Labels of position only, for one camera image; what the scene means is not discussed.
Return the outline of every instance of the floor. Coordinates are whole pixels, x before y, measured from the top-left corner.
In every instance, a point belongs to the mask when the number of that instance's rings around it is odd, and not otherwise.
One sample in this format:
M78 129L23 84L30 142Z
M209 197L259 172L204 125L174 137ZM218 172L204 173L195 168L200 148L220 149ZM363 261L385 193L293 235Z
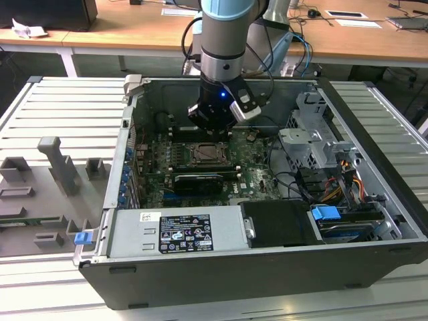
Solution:
M181 58L139 58L126 57L127 72L119 70L116 56L77 56L79 69L84 77L123 77L126 74L146 76L177 76L181 73ZM347 80L352 66L311 65L311 69L322 68L322 75L329 80ZM409 87L411 73L403 68L388 68L377 88L401 112L405 110L416 92L428 79L428 69L415 70L417 81ZM359 80L373 80L378 68L363 67L358 72ZM30 76L66 76L59 55L48 53L13 53L12 59L3 59L0 65L0 113L13 101L16 94ZM412 103L406 116L411 118L416 111L428 102L428 86Z

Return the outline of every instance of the motherboard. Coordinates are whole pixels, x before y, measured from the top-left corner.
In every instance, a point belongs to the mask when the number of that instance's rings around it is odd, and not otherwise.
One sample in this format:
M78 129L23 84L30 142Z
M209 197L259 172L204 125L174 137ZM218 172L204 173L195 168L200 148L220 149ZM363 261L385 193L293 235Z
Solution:
M143 135L136 147L142 208L237 205L281 199L267 165L270 138L236 129L221 142Z

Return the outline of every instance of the computer case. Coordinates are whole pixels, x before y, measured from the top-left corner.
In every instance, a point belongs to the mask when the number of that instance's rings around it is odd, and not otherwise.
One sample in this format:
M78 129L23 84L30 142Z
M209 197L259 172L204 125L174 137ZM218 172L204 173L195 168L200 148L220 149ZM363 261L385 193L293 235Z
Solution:
M95 0L1 0L0 27L11 27L12 19L46 29L88 31L97 16Z

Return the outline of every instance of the paper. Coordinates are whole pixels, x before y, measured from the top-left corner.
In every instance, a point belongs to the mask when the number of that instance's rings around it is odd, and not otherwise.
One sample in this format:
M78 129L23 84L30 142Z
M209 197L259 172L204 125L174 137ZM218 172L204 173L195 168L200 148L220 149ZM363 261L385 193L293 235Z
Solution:
M164 8L162 9L162 15L178 15L181 17L193 17L195 15L195 11L188 10L188 9Z
M12 19L13 27L12 30L19 36L25 39L29 39L31 37L42 37L47 35L47 32L39 26L36 27L28 27L27 25L23 25L16 20Z
M372 21L358 21L358 20L345 20L335 19L336 22L343 27L362 27L362 28L382 28L375 22Z

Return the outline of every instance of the aluminum profile table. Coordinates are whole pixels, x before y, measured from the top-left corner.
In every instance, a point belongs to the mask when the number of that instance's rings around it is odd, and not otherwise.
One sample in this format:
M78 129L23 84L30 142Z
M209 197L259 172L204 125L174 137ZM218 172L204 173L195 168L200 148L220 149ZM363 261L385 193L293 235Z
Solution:
M428 209L428 142L376 88L361 82L332 85ZM333 123L346 140L348 135L339 120L334 119Z
M76 163L80 162L82 153L96 153L97 156L104 153L106 161L111 161L109 156L112 157L118 133L115 121L120 119L116 114L121 114L125 106L122 83L122 78L44 78L39 83L27 84L0 119L0 155L19 151L25 157L32 157L32 165L46 165L43 155L35 153L34 139L38 141L41 135L52 133L62 138L62 148L70 150ZM421 176L419 180L423 181L423 175L428 172L421 172L420 166L425 163L418 162L425 162L427 155L423 150L426 146L412 137L416 130L375 89L362 83L333 82L333 85L346 101L355 101L352 109L360 115L358 117L391 162L397 161L393 164L402 171L404 178ZM397 154L394 152L397 145L412 147L409 147L410 152L400 150ZM117 312L105 306L73 266L72 256L72 253L65 253L1 258L0 319L343 321L428 318L428 261L400 267L367 289Z

